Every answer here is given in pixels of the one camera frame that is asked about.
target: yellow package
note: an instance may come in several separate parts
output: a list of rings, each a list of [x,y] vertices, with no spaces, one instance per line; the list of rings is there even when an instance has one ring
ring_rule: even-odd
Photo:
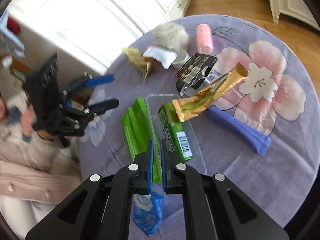
[[[211,84],[191,98],[172,100],[180,122],[185,122],[198,116],[206,110],[215,100],[227,93],[231,88],[245,79],[248,71],[238,62],[229,73],[215,78]]]
[[[152,64],[149,61],[145,61],[142,53],[135,48],[122,48],[123,54],[126,56],[129,63],[140,73],[143,82],[150,74]]]

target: fluffy white pom-pom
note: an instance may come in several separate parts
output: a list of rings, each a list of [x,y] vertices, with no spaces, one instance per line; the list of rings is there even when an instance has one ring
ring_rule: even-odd
[[[175,23],[163,23],[153,30],[154,44],[175,52],[186,49],[188,40],[189,37],[184,27]]]

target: blue fabric strip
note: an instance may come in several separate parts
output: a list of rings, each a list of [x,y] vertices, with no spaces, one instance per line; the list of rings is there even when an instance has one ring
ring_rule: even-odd
[[[206,115],[214,122],[229,129],[243,138],[257,154],[265,156],[271,144],[268,136],[239,121],[215,106],[206,110]]]

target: green can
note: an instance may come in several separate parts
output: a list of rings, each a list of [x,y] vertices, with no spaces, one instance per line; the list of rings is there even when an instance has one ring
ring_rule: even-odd
[[[192,159],[188,138],[172,103],[164,104],[158,114],[168,150],[179,154],[183,162]]]

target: round table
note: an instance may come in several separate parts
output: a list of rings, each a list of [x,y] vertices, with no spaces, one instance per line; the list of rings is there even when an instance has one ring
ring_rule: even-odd
[[[307,71],[283,41],[250,22],[223,15],[197,15],[174,22],[183,25],[190,36],[189,55],[197,52],[197,25],[206,23],[212,30],[212,55],[218,57],[215,70],[223,74],[237,62],[250,70],[248,82],[230,91],[216,105],[269,135],[271,145],[265,157],[205,114],[191,123],[207,174],[225,174],[284,227],[305,200],[320,162],[319,103]],[[132,47],[144,52],[152,41],[149,32]],[[114,97],[120,105],[87,128],[80,158],[83,179],[94,173],[111,175],[131,163],[121,116],[137,97],[177,94],[176,72],[173,67],[153,68],[143,84],[125,56],[117,58],[109,70],[115,81],[97,87],[91,101]],[[179,195],[166,197],[164,220],[159,232],[149,239],[184,239],[181,199]],[[130,239],[144,238],[147,239],[143,232],[131,223]]]

